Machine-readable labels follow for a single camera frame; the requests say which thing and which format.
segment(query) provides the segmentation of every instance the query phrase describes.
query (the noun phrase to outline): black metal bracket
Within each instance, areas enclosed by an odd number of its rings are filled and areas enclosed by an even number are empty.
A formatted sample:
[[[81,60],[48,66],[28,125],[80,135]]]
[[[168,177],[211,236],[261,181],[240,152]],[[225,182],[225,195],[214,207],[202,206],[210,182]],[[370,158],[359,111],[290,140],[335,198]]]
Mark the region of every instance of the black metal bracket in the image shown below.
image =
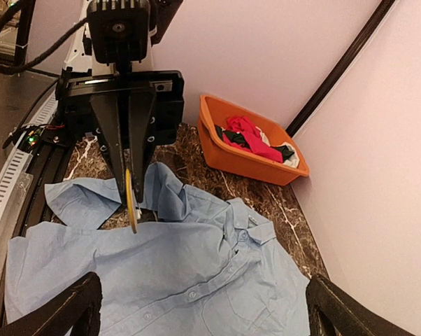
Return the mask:
[[[414,336],[379,317],[323,276],[307,287],[311,336]]]
[[[122,74],[131,72],[121,71],[131,61],[146,58],[150,30],[157,23],[156,6],[150,0],[91,1],[87,18],[97,62],[115,63]]]
[[[0,336],[98,336],[100,279],[88,273],[41,308],[0,329]]]
[[[114,172],[126,204],[124,149],[138,202],[156,146],[173,144],[183,119],[184,80],[178,71],[128,73],[125,76],[70,78],[60,81],[57,119],[77,140],[97,135],[101,153]]]
[[[65,127],[60,129],[45,129],[41,135],[41,140],[63,148],[70,148],[75,144],[75,139]]]

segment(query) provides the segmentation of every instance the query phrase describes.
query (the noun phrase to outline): black pole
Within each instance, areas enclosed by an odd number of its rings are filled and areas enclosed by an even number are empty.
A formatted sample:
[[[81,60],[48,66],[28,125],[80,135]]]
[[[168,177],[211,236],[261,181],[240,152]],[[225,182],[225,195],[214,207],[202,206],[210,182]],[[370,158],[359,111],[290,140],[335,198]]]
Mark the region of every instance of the black pole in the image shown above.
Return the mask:
[[[345,70],[350,66],[358,53],[364,47],[366,42],[371,38],[378,25],[383,21],[386,14],[390,11],[396,0],[382,0],[375,12],[373,12],[369,21],[364,25],[361,32],[352,42],[345,54],[336,64],[331,73],[322,82],[321,86],[316,90],[307,104],[302,108],[301,112],[291,122],[287,128],[287,133],[293,137],[307,119],[313,114],[315,109],[321,104],[322,100],[327,96],[333,86],[338,82],[339,78],[344,74]]]
[[[29,5],[21,10],[16,36],[15,61],[13,62],[13,65],[16,67],[25,63],[31,19],[34,16],[35,1],[36,0],[30,1]]]

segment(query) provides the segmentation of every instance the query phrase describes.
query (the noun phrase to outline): brown marble table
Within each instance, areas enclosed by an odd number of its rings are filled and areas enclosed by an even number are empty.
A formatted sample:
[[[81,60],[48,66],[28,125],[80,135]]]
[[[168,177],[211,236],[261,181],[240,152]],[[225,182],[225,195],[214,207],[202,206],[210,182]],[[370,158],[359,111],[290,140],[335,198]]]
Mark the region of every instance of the brown marble table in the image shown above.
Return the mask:
[[[324,263],[291,187],[279,187],[209,168],[195,127],[184,125],[172,146],[159,147],[153,161],[163,162],[183,182],[208,191],[222,200],[240,197],[249,207],[274,222],[278,241],[293,257],[307,277],[327,276]],[[110,179],[112,173],[101,157],[97,139],[77,143],[65,179],[94,177]],[[156,214],[143,212],[141,221],[155,221]],[[128,214],[122,207],[104,224],[103,229],[129,225]]]

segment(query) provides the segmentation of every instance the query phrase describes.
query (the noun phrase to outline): cable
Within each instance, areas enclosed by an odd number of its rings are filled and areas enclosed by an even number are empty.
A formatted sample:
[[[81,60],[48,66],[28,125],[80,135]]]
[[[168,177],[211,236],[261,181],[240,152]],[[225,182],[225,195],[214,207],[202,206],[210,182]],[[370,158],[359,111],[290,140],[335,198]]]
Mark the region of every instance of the cable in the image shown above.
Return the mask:
[[[10,6],[7,11],[0,17],[0,33],[2,29],[9,23],[13,16],[22,10],[24,7],[29,5],[29,2],[33,0],[18,0]],[[66,40],[71,37],[77,30],[79,30],[85,23],[87,22],[87,17],[82,19],[79,23],[75,24],[70,30],[68,30],[62,37],[60,37],[49,49],[35,58],[33,61],[30,61],[24,65],[20,66],[6,66],[0,64],[0,74],[4,75],[14,75],[20,72],[23,72],[27,69],[30,69],[38,64],[40,64],[43,60],[51,56],[56,49],[58,49]]]
[[[42,93],[40,93],[40,95],[35,99],[34,103],[29,107],[29,109],[27,110],[27,112],[24,114],[24,116],[22,117],[20,123],[17,125],[16,129],[11,132],[8,135],[8,138],[4,141],[3,145],[2,145],[2,149],[6,149],[13,141],[13,139],[20,134],[20,132],[22,132],[26,127],[23,127],[23,124],[25,123],[26,119],[30,116],[30,113],[34,110],[35,106],[40,102],[40,100],[42,100],[42,98],[45,96],[46,93],[49,92],[49,90],[58,82],[58,78],[56,80],[54,80],[49,86],[47,86],[46,89],[44,89],[44,91],[42,91]]]
[[[57,130],[60,130],[60,129],[64,128],[64,124],[61,124],[61,125],[58,125],[58,126],[46,125],[43,128],[45,130],[49,130],[49,131],[57,131]]]

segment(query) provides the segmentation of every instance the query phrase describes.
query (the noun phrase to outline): orange plastic basin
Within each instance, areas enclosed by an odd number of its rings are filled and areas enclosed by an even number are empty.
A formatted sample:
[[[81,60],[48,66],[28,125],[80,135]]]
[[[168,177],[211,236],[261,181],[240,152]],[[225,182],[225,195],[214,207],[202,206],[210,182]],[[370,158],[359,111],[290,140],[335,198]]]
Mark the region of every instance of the orange plastic basin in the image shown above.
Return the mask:
[[[226,128],[227,118],[233,116],[249,117],[267,135],[272,146],[280,146],[284,142],[292,144],[300,159],[299,166],[291,168],[223,142],[215,125]],[[201,96],[198,133],[209,167],[280,186],[286,186],[300,176],[308,176],[308,166],[301,151],[281,126],[217,97]]]

